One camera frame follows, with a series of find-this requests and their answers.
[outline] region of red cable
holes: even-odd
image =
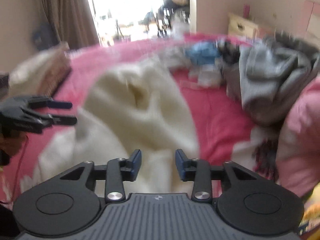
[[[26,152],[28,143],[29,143],[29,137],[26,136],[26,142],[25,142],[25,144],[24,144],[24,146],[23,146],[23,150],[22,150],[22,153],[21,153],[19,162],[18,162],[18,167],[17,167],[16,175],[15,175],[15,177],[14,177],[14,184],[13,184],[13,191],[12,191],[11,199],[10,199],[9,202],[2,202],[2,201],[0,201],[0,204],[9,205],[9,204],[11,204],[11,202],[14,200],[14,195],[15,195],[15,192],[16,192],[17,184],[18,184],[18,174],[19,174],[19,171],[20,171],[22,159],[23,159],[23,156],[24,156],[24,154],[25,154],[25,152]]]

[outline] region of circular cover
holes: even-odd
[[[217,212],[240,231],[272,236],[298,227],[303,204],[294,193],[273,182],[239,180],[218,198]]]
[[[99,210],[94,192],[78,181],[60,180],[44,182],[22,194],[14,203],[13,214],[31,234],[53,237],[83,229]]]

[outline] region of silver bolt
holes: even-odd
[[[197,199],[208,199],[210,197],[210,194],[205,191],[199,191],[195,193],[195,198]]]
[[[123,197],[123,195],[120,192],[110,192],[107,195],[107,198],[110,200],[119,200]]]

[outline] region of nightstand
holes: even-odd
[[[246,36],[250,39],[263,38],[266,34],[273,34],[275,28],[265,24],[253,22],[233,13],[229,13],[228,35]]]

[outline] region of pink pillow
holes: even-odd
[[[276,163],[281,185],[298,196],[320,181],[320,78],[302,91],[287,115]]]

